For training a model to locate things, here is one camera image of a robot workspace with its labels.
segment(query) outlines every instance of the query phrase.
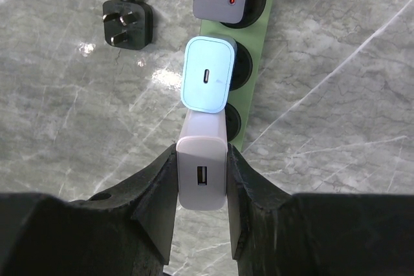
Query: usb port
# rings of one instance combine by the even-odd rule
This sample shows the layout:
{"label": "usb port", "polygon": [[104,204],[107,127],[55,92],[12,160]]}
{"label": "usb port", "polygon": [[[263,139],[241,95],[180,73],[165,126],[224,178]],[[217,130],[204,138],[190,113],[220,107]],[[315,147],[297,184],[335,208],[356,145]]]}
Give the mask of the usb port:
{"label": "usb port", "polygon": [[197,166],[197,181],[199,186],[207,186],[207,166]]}

